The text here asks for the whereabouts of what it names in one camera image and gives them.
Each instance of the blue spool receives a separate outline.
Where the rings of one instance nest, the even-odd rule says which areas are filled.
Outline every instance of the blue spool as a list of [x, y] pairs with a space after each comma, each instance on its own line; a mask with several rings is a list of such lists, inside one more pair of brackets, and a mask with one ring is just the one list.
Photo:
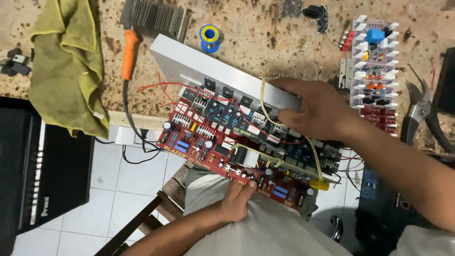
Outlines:
[[220, 30], [214, 25], [205, 25], [199, 31], [201, 48], [206, 53], [214, 53], [220, 48]]

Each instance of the rag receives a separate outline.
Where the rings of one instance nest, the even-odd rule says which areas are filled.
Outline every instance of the rag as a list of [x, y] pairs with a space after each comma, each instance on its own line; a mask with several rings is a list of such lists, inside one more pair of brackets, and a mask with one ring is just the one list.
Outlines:
[[103, 56], [91, 0], [48, 0], [35, 23], [29, 100], [46, 124], [108, 138]]

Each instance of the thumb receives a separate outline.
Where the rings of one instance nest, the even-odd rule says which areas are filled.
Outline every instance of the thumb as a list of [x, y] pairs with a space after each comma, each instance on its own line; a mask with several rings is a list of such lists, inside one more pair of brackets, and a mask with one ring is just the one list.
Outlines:
[[303, 114], [292, 109], [283, 109], [278, 113], [278, 120], [288, 127], [296, 127]]
[[254, 180], [248, 181], [248, 183], [245, 186], [243, 186], [242, 190], [238, 194], [237, 200], [241, 204], [245, 204], [246, 205], [248, 200], [250, 200], [251, 195], [256, 190], [256, 187], [257, 187], [257, 185], [256, 185], [256, 182]]

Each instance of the wooden chair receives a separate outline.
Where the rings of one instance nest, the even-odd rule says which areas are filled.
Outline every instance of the wooden chair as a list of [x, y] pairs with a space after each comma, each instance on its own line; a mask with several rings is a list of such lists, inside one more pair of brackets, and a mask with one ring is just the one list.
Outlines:
[[158, 191], [157, 197], [150, 202], [139, 214], [134, 217], [120, 232], [117, 233], [95, 256], [116, 256], [124, 252], [129, 246], [125, 243], [128, 237], [139, 229], [145, 235], [163, 226], [152, 212], [156, 209], [168, 221], [183, 217], [185, 209], [185, 178], [188, 169], [194, 165], [187, 161]]

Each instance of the orange handle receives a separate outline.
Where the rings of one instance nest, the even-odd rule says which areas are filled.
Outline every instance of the orange handle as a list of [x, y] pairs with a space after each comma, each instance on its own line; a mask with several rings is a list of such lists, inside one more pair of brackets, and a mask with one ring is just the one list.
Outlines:
[[123, 65], [121, 67], [121, 77], [124, 80], [131, 80], [131, 72], [134, 62], [134, 48], [139, 41], [138, 34], [132, 29], [125, 30], [123, 35], [126, 39], [125, 52], [123, 53]]

